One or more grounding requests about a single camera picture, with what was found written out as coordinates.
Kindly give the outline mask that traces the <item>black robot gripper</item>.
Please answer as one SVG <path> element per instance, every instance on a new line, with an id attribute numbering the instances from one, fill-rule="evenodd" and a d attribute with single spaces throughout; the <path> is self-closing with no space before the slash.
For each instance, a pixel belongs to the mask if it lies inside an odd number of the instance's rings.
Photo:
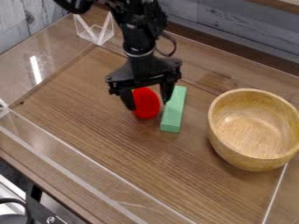
<path id="1" fill-rule="evenodd" d="M 183 62 L 176 58 L 154 55 L 128 58 L 126 64 L 107 76 L 108 92 L 120 95 L 128 110 L 136 109 L 132 91 L 128 89 L 160 85 L 163 103 L 171 100 L 176 81 L 182 78 Z"/>

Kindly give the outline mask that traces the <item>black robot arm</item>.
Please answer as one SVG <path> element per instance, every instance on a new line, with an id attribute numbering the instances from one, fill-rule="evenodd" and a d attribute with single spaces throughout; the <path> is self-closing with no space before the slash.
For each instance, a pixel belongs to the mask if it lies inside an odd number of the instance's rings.
<path id="1" fill-rule="evenodd" d="M 176 40 L 164 32 L 167 15 L 158 0 L 103 0 L 123 36 L 126 63 L 107 77 L 108 92 L 136 109 L 134 90 L 160 86 L 163 103 L 171 100 L 182 78 L 183 61 L 174 58 Z"/>

